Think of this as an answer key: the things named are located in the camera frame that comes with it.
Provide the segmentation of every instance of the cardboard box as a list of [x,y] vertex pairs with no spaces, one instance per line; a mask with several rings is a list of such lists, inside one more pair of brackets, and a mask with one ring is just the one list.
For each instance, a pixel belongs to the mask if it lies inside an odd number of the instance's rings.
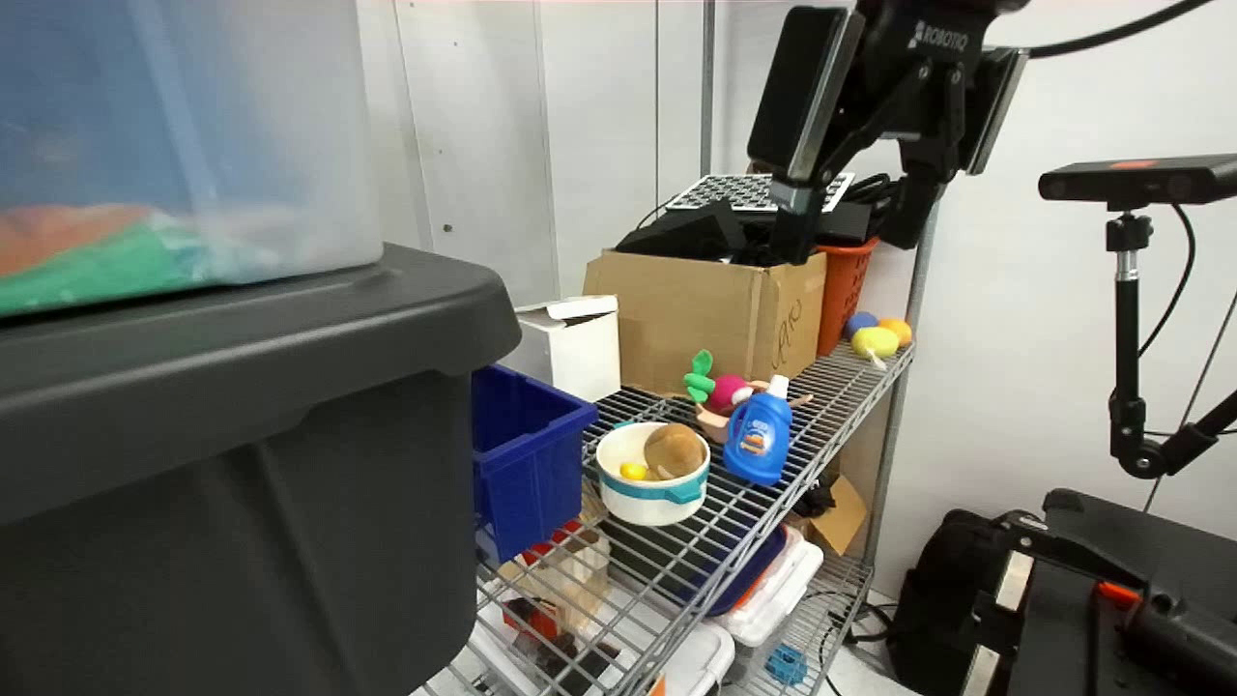
[[570,296],[514,311],[521,344],[501,360],[583,403],[616,394],[620,384],[620,300]]
[[588,295],[620,295],[623,384],[686,394],[700,349],[745,378],[817,362],[822,255],[802,268],[732,268],[607,251],[588,262]]

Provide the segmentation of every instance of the white box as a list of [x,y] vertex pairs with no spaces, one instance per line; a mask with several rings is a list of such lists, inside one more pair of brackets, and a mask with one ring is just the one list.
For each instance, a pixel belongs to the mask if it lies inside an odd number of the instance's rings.
[[593,295],[514,311],[521,344],[501,360],[558,391],[599,403],[623,387],[620,296]]

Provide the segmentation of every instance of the bottle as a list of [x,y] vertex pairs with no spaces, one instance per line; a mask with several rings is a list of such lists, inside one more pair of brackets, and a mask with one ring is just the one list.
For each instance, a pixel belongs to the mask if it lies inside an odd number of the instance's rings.
[[798,423],[784,403],[788,378],[773,374],[771,391],[755,391],[740,403],[728,427],[728,473],[733,479],[779,486],[788,456],[788,428]]

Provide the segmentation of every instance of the storage bin lid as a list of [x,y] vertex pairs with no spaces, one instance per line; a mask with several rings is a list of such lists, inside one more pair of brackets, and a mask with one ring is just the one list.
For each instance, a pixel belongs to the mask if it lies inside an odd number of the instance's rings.
[[364,271],[0,326],[0,527],[514,344],[492,271],[406,246]]

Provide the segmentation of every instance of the brown cardboard box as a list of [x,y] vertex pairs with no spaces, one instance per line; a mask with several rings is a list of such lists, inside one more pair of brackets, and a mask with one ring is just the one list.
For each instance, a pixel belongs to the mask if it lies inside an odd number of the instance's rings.
[[623,384],[686,394],[697,349],[714,372],[802,374],[817,362],[822,255],[802,268],[732,268],[607,251],[588,262],[588,295],[620,295]]

